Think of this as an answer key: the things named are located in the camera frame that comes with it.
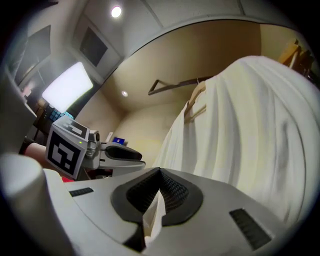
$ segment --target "white fabric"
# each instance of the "white fabric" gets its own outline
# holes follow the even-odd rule
[[[204,104],[189,124],[184,107],[153,166],[231,184],[288,226],[305,216],[320,177],[318,89],[276,61],[250,56],[208,79],[190,114]]]

